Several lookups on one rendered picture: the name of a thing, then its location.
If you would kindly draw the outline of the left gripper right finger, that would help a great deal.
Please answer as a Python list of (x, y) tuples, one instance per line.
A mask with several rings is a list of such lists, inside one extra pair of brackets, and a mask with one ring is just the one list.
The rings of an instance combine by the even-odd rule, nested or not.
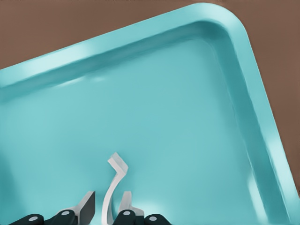
[(123, 193), (118, 215), (112, 225), (145, 225), (144, 211), (132, 206), (131, 191)]

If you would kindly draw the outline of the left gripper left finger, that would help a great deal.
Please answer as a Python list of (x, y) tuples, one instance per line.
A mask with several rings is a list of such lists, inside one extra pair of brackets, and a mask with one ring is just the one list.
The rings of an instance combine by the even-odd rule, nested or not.
[(45, 225), (90, 225), (96, 207), (95, 191), (88, 191), (82, 200), (73, 207), (60, 210)]

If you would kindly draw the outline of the white drainage pipe clamp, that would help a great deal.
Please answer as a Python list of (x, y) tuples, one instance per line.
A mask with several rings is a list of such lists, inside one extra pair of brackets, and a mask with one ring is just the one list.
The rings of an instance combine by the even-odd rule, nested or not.
[(113, 193), (120, 183), (120, 181), (126, 176), (128, 171), (128, 165), (123, 161), (117, 152), (113, 153), (108, 159), (108, 163), (115, 170), (116, 174), (111, 181), (111, 184), (104, 196), (101, 212), (102, 225), (113, 224), (113, 212), (112, 212), (112, 197)]

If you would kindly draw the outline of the teal plastic tray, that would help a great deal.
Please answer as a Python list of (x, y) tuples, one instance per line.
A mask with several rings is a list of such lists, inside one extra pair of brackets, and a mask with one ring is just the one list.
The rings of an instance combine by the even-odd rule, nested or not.
[(0, 70), (0, 224), (46, 218), (115, 176), (173, 225), (300, 225), (248, 34), (195, 3)]

